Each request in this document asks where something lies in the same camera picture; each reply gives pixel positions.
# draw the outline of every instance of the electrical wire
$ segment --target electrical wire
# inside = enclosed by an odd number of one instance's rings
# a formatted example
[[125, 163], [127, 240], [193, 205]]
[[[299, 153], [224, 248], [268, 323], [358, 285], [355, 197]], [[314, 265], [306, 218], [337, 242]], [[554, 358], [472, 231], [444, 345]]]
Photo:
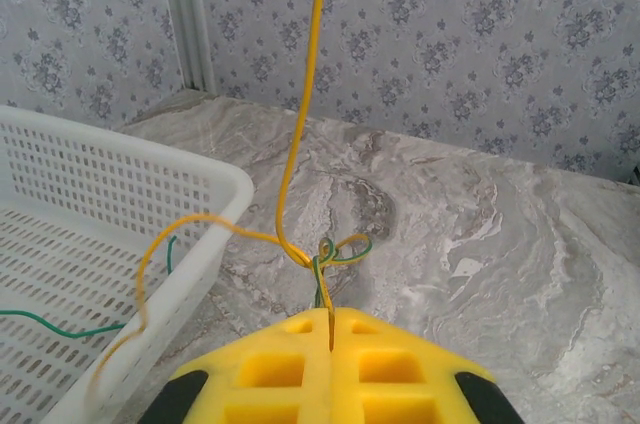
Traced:
[[176, 242], [178, 236], [173, 236], [169, 239], [169, 244], [167, 245], [167, 274], [171, 274], [173, 272], [173, 265], [171, 264], [171, 254], [173, 253], [173, 243]]
[[101, 334], [103, 332], [109, 332], [109, 331], [115, 331], [116, 329], [122, 329], [124, 327], [124, 324], [112, 324], [112, 325], [107, 326], [107, 327], [100, 327], [98, 329], [92, 329], [92, 330], [89, 330], [89, 331], [68, 332], [68, 331], [65, 331], [63, 329], [60, 329], [59, 327], [54, 326], [49, 321], [47, 321], [45, 318], [37, 316], [36, 314], [33, 314], [32, 312], [28, 312], [28, 311], [4, 310], [4, 309], [2, 309], [2, 310], [0, 310], [0, 316], [22, 316], [22, 317], [28, 317], [29, 319], [33, 319], [34, 321], [42, 324], [47, 329], [52, 330], [56, 334], [59, 334], [62, 337], [68, 337], [69, 339], [80, 339], [81, 337], [95, 336], [96, 334]]
[[[169, 245], [167, 246], [167, 274], [171, 274], [171, 272], [173, 271], [173, 266], [171, 265], [171, 255], [173, 253], [173, 244], [174, 242], [176, 242], [176, 239], [178, 239], [177, 236], [173, 236], [171, 239], [169, 239]], [[96, 334], [102, 334], [103, 332], [116, 331], [118, 329], [122, 329], [125, 326], [125, 324], [111, 324], [110, 326], [90, 329], [88, 331], [69, 332], [65, 331], [64, 329], [60, 329], [58, 326], [55, 326], [54, 324], [47, 321], [44, 317], [38, 316], [37, 314], [29, 311], [21, 311], [17, 309], [0, 309], [0, 316], [21, 316], [33, 319], [39, 324], [42, 324], [47, 329], [69, 339], [80, 339], [81, 337], [95, 336]]]
[[[300, 147], [300, 141], [302, 140], [302, 134], [304, 131], [305, 120], [307, 117], [307, 113], [309, 111], [309, 106], [311, 102], [311, 94], [313, 90], [313, 79], [315, 75], [316, 68], [316, 56], [318, 50], [318, 37], [320, 33], [320, 21], [322, 18], [322, 3], [323, 0], [313, 0], [313, 11], [311, 16], [311, 28], [309, 35], [309, 43], [307, 49], [307, 65], [306, 65], [306, 74], [305, 74], [305, 83], [304, 83], [304, 91], [302, 95], [302, 100], [300, 103], [300, 110], [298, 112], [298, 119], [296, 122], [296, 126], [293, 132], [293, 136], [291, 139], [291, 147], [289, 149], [289, 155], [287, 157], [287, 162], [285, 165], [284, 174], [282, 177], [282, 183], [280, 185], [280, 190], [278, 193], [278, 203], [276, 207], [276, 218], [275, 218], [275, 227], [276, 227], [276, 236], [272, 236], [270, 234], [250, 231], [244, 229], [240, 226], [236, 226], [231, 223], [227, 219], [214, 215], [214, 214], [193, 214], [189, 216], [182, 217], [177, 221], [170, 224], [166, 229], [164, 229], [158, 237], [153, 241], [151, 246], [144, 253], [142, 260], [140, 261], [140, 265], [138, 267], [138, 272], [136, 275], [136, 305], [138, 307], [138, 314], [140, 315], [140, 326], [135, 331], [127, 334], [126, 336], [119, 339], [109, 350], [106, 352], [102, 360], [98, 363], [89, 383], [88, 389], [88, 397], [90, 397], [96, 386], [97, 382], [100, 378], [104, 367], [111, 357], [120, 349], [125, 343], [128, 341], [135, 339], [140, 336], [144, 330], [146, 329], [149, 323], [149, 312], [147, 306], [145, 304], [145, 289], [144, 289], [144, 271], [149, 263], [152, 254], [154, 251], [160, 246], [162, 241], [169, 236], [173, 231], [178, 229], [180, 226], [195, 222], [195, 221], [209, 221], [215, 224], [218, 224], [222, 227], [227, 228], [228, 230], [238, 234], [240, 236], [258, 239], [266, 242], [271, 242], [273, 244], [277, 244], [285, 251], [285, 253], [299, 266], [302, 266], [306, 269], [309, 269], [313, 272], [314, 277], [317, 283], [316, 290], [316, 299], [315, 303], [317, 306], [326, 307], [329, 311], [329, 319], [332, 321], [334, 319], [334, 307], [331, 301], [331, 296], [329, 295], [329, 290], [327, 287], [327, 283], [324, 278], [324, 270], [328, 266], [340, 266], [340, 265], [349, 265], [354, 264], [360, 261], [362, 258], [366, 256], [366, 254], [371, 250], [372, 243], [368, 236], [364, 234], [354, 234], [347, 239], [339, 242], [338, 244], [334, 244], [328, 238], [323, 238], [320, 241], [318, 246], [318, 255], [310, 258], [307, 254], [304, 253], [301, 249], [290, 243], [284, 232], [283, 225], [283, 217], [284, 217], [284, 208], [287, 200], [287, 190], [289, 187], [289, 183], [291, 182], [291, 176], [293, 174], [293, 169], [296, 162], [296, 156], [298, 154], [298, 150]], [[355, 241], [363, 241], [365, 243], [365, 250], [355, 254], [351, 257], [341, 257], [340, 251], [341, 249], [348, 245], [352, 244]], [[167, 270], [170, 272], [171, 263], [167, 262]], [[332, 337], [330, 336], [329, 346], [332, 347]]]

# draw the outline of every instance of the yellow wire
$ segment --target yellow wire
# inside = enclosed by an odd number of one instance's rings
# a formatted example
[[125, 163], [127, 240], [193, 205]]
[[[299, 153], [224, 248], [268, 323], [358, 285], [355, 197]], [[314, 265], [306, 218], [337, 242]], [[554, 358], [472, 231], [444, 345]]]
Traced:
[[[300, 262], [301, 256], [299, 256], [295, 252], [291, 244], [287, 241], [284, 233], [282, 219], [284, 217], [284, 207], [287, 203], [287, 189], [289, 187], [289, 182], [291, 182], [291, 175], [293, 174], [293, 168], [296, 163], [296, 156], [298, 155], [298, 148], [300, 147], [300, 140], [302, 139], [302, 132], [304, 131], [304, 123], [307, 118], [307, 113], [309, 112], [309, 105], [311, 103], [313, 78], [316, 72], [316, 56], [318, 53], [320, 20], [322, 19], [322, 2], [323, 0], [313, 0], [309, 46], [307, 49], [307, 69], [304, 79], [304, 91], [302, 92], [302, 101], [300, 102], [300, 110], [298, 111], [298, 121], [296, 122], [296, 128], [293, 132], [293, 138], [291, 139], [289, 157], [287, 159], [287, 165], [284, 168], [284, 175], [282, 176], [282, 183], [280, 184], [280, 192], [278, 194], [278, 206], [276, 208], [276, 234], [278, 235], [280, 245], [291, 259], [305, 267], [309, 267], [310, 265], [309, 258], [305, 256], [306, 260], [304, 262]], [[327, 307], [329, 307], [330, 312], [333, 312], [333, 306], [328, 305]]]
[[[298, 149], [300, 147], [300, 141], [302, 139], [302, 133], [304, 131], [305, 120], [307, 117], [307, 113], [309, 111], [309, 105], [311, 103], [311, 93], [313, 91], [313, 78], [316, 69], [316, 56], [318, 51], [318, 36], [320, 33], [320, 21], [322, 18], [322, 2], [323, 0], [313, 0], [313, 12], [311, 16], [311, 29], [309, 36], [309, 45], [307, 50], [307, 67], [306, 67], [306, 75], [305, 75], [305, 83], [304, 83], [304, 91], [302, 95], [302, 101], [300, 103], [300, 110], [298, 112], [298, 120], [296, 122], [296, 127], [293, 133], [293, 137], [291, 140], [291, 147], [289, 149], [289, 155], [287, 158], [287, 163], [284, 170], [284, 175], [282, 177], [282, 183], [280, 185], [280, 191], [278, 194], [278, 204], [276, 208], [276, 236], [272, 236], [270, 234], [265, 234], [262, 232], [249, 231], [242, 227], [236, 226], [235, 224], [229, 222], [223, 217], [216, 216], [214, 214], [193, 214], [190, 216], [185, 216], [177, 221], [170, 224], [166, 229], [164, 229], [158, 237], [153, 241], [151, 246], [144, 253], [140, 266], [138, 267], [138, 273], [136, 276], [136, 305], [138, 308], [138, 313], [140, 315], [140, 326], [138, 329], [133, 331], [132, 333], [122, 337], [119, 339], [115, 345], [113, 345], [109, 351], [102, 358], [98, 366], [96, 367], [93, 375], [91, 376], [91, 381], [89, 383], [88, 389], [88, 397], [90, 398], [97, 386], [97, 382], [100, 379], [100, 375], [102, 374], [107, 362], [111, 357], [120, 349], [125, 343], [128, 341], [135, 339], [140, 336], [144, 330], [146, 329], [149, 323], [149, 313], [147, 310], [147, 306], [145, 303], [145, 290], [144, 290], [144, 272], [151, 260], [151, 256], [154, 251], [160, 246], [162, 241], [169, 236], [173, 231], [182, 226], [183, 224], [194, 222], [194, 221], [210, 221], [214, 222], [218, 225], [226, 227], [230, 231], [244, 237], [249, 237], [253, 239], [259, 239], [262, 241], [271, 242], [274, 244], [278, 244], [282, 247], [282, 249], [287, 253], [287, 255], [298, 265], [305, 267], [307, 269], [312, 269], [313, 261], [307, 254], [304, 253], [301, 249], [291, 244], [287, 241], [284, 232], [283, 226], [283, 215], [284, 208], [287, 201], [287, 189], [289, 187], [289, 183], [291, 181], [291, 176], [293, 174], [293, 169], [295, 166], [296, 156], [298, 154]], [[327, 266], [331, 265], [349, 265], [354, 264], [361, 260], [364, 257], [363, 254], [359, 254], [352, 258], [341, 258], [337, 259], [337, 255], [339, 250], [346, 246], [347, 244], [352, 243], [356, 240], [363, 240], [367, 242], [370, 246], [369, 238], [364, 234], [354, 234], [351, 237], [339, 242], [335, 246], [336, 253], [334, 256], [327, 256], [326, 246], [323, 245], [323, 241], [321, 241], [318, 249], [318, 258], [322, 262], [320, 264], [320, 269], [323, 270]], [[320, 292], [322, 294], [324, 304], [329, 311], [329, 318], [331, 320], [334, 319], [334, 307], [331, 301], [331, 296], [329, 295], [329, 290], [327, 284], [324, 280], [322, 273], [320, 274], [320, 278], [318, 279], [318, 284], [320, 287]]]

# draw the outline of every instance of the white plastic basket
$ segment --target white plastic basket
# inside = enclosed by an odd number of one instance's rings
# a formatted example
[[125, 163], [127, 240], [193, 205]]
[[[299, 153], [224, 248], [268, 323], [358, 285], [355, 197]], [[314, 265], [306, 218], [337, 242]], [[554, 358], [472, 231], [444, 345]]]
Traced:
[[0, 308], [71, 332], [128, 322], [119, 333], [68, 339], [0, 317], [0, 424], [110, 422], [213, 285], [230, 233], [182, 227], [170, 276], [166, 244], [156, 251], [149, 327], [109, 361], [88, 406], [96, 360], [138, 326], [140, 257], [176, 218], [214, 212], [236, 222], [252, 197], [249, 176], [229, 164], [0, 106]]

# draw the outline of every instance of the black rubber part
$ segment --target black rubber part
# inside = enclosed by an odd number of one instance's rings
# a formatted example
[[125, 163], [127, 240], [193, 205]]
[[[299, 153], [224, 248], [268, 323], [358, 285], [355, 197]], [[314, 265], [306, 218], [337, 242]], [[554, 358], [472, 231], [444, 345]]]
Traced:
[[138, 424], [181, 424], [208, 378], [205, 371], [192, 371], [167, 382]]
[[480, 424], [524, 424], [500, 388], [471, 372], [459, 372], [456, 381]]

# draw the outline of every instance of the basket hole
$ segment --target basket hole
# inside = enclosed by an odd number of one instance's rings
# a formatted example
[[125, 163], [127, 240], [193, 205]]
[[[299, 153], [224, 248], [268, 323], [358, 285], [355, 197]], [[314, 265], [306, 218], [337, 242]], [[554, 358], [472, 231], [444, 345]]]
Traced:
[[103, 341], [104, 341], [104, 337], [99, 337], [98, 339], [96, 339], [96, 341], [93, 343], [93, 346], [91, 347], [93, 349], [98, 349], [102, 345]]
[[82, 365], [87, 361], [87, 359], [89, 359], [89, 356], [87, 354], [83, 355], [80, 359], [76, 361], [76, 367], [81, 368]]
[[42, 364], [42, 360], [38, 359], [37, 361], [35, 361], [33, 364], [31, 364], [31, 366], [29, 367], [29, 369], [27, 369], [27, 374], [32, 373], [33, 371], [36, 370], [36, 368]]
[[67, 359], [65, 360], [65, 362], [69, 364], [71, 361], [73, 361], [76, 358], [78, 354], [79, 354], [78, 350], [75, 349], [71, 354], [69, 354], [69, 356], [67, 356]]
[[58, 347], [58, 344], [59, 344], [58, 341], [54, 341], [53, 344], [51, 344], [45, 352], [47, 354], [51, 354], [53, 351], [55, 351], [56, 347]]
[[41, 402], [40, 404], [38, 404], [38, 411], [43, 410], [45, 407], [47, 407], [47, 404], [49, 404], [49, 402], [51, 401], [52, 396], [46, 396]]
[[5, 394], [8, 396], [9, 394], [11, 394], [13, 391], [15, 391], [18, 386], [22, 384], [22, 381], [20, 379], [18, 379], [17, 381], [13, 381], [13, 384], [11, 384], [8, 388], [7, 391], [5, 392]]
[[360, 382], [396, 384], [424, 382], [420, 363], [407, 351], [367, 351], [360, 356], [359, 367]]
[[17, 424], [17, 423], [18, 423], [18, 421], [20, 421], [20, 418], [21, 418], [21, 417], [22, 417], [22, 414], [21, 414], [21, 413], [19, 413], [19, 412], [16, 412], [16, 413], [11, 417], [11, 419], [9, 419], [9, 420], [7, 421], [7, 424]]
[[227, 424], [296, 424], [297, 406], [233, 406], [225, 410]]
[[18, 351], [18, 352], [16, 352], [16, 353], [15, 353], [15, 355], [14, 355], [12, 358], [10, 358], [10, 359], [11, 359], [11, 362], [15, 362], [15, 361], [17, 361], [18, 359], [20, 359], [20, 356], [22, 356], [22, 354], [23, 354], [23, 352], [22, 352], [22, 351]]
[[58, 385], [57, 385], [58, 389], [63, 388], [67, 384], [67, 382], [69, 382], [70, 380], [71, 380], [71, 374], [65, 374], [65, 376], [62, 379], [60, 379], [60, 382], [58, 382]]
[[365, 424], [442, 424], [432, 399], [371, 396], [363, 401]]
[[69, 350], [69, 346], [64, 346], [62, 349], [60, 349], [58, 351], [58, 354], [56, 354], [56, 359], [60, 359], [65, 352], [67, 352]]
[[300, 387], [304, 374], [301, 354], [256, 354], [245, 361], [240, 387]]
[[24, 386], [20, 392], [16, 395], [16, 400], [19, 401], [22, 399], [29, 391], [31, 390], [31, 384], [27, 384]]
[[51, 369], [51, 364], [46, 364], [40, 371], [38, 372], [38, 379], [44, 376]]
[[36, 390], [33, 394], [31, 394], [31, 397], [29, 397], [29, 400], [27, 401], [27, 406], [33, 404], [38, 399], [38, 397], [40, 397], [40, 394], [42, 394], [42, 391], [40, 390]]
[[60, 369], [54, 370], [53, 373], [49, 375], [49, 379], [47, 379], [47, 383], [51, 384], [56, 379], [56, 377], [58, 377], [60, 372], [62, 372], [60, 371]]
[[29, 362], [29, 360], [30, 360], [30, 359], [31, 359], [31, 356], [26, 356], [24, 359], [22, 359], [22, 360], [18, 363], [18, 369], [22, 369], [22, 368], [25, 366], [25, 364], [26, 364], [27, 362]]

